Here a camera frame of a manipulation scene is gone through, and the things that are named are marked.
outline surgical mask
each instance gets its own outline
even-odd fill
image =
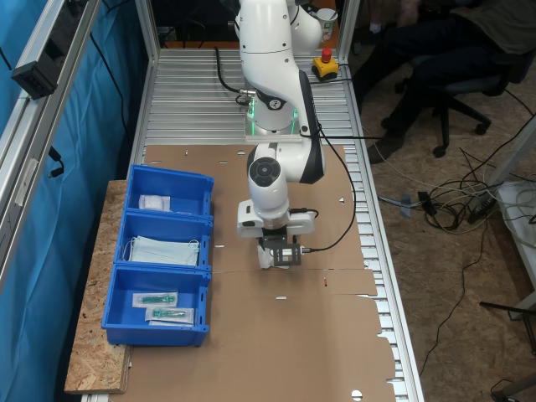
[[[197,240],[178,243],[137,236],[132,238],[129,244],[131,245],[129,261],[175,265],[196,265],[198,262],[199,242]]]

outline office chair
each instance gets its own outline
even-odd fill
[[[475,133],[479,135],[486,134],[487,129],[492,124],[492,121],[485,117],[482,113],[474,110],[465,103],[455,98],[456,95],[472,94],[482,92],[487,96],[501,95],[509,83],[519,84],[528,73],[528,69],[536,56],[536,50],[527,54],[495,54],[492,57],[493,63],[502,67],[502,73],[488,77],[482,77],[474,80],[458,81],[442,87],[430,88],[435,92],[432,96],[432,107],[434,107],[433,116],[441,118],[441,133],[443,137],[443,145],[434,148],[435,157],[444,157],[446,149],[449,146],[449,109],[459,111],[466,116],[472,117],[479,121]],[[419,56],[410,61],[412,67],[416,67],[426,59],[429,55]],[[402,93],[408,79],[405,79],[394,86],[396,93]],[[382,127],[389,127],[389,118],[382,120]]]

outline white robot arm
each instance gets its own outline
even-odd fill
[[[311,86],[293,55],[293,39],[307,36],[307,31],[293,35],[291,15],[299,14],[294,0],[242,0],[240,5],[242,70],[255,88],[254,101],[261,114],[255,122],[269,131],[280,130],[281,125],[291,124],[284,118],[285,108],[291,106],[293,111],[294,107],[302,140],[261,143],[251,152],[247,162],[251,199],[240,203],[237,232],[259,239],[263,268],[298,265],[302,251],[295,236],[314,230],[314,213],[289,209],[286,183],[313,184],[326,169]],[[303,10],[301,14],[304,26],[312,27],[308,39],[300,41],[305,44],[302,48],[315,49],[320,24]]]

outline red button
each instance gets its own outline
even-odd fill
[[[331,49],[324,49],[322,51],[322,62],[323,63],[329,63],[329,60],[332,59],[332,50]]]

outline blue bin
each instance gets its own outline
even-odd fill
[[[185,270],[201,270],[210,272],[209,242],[212,222],[205,219],[185,218],[170,214],[147,214],[145,212],[123,211],[119,236],[117,236],[116,255],[114,262],[137,265],[154,265],[181,268]],[[154,264],[146,262],[130,262],[129,242],[133,237],[143,236],[153,240],[176,241],[188,243],[199,242],[198,261],[196,265]]]
[[[126,345],[199,346],[209,333],[207,292],[210,274],[114,264],[112,268],[102,328],[108,342]],[[164,327],[145,321],[145,308],[132,307],[132,294],[149,291],[178,291],[177,307],[193,308],[191,327]]]
[[[125,209],[139,210],[140,195],[162,195],[170,198],[170,209],[174,213],[212,219],[210,196],[213,186],[214,179],[203,174],[132,165],[126,189]]]

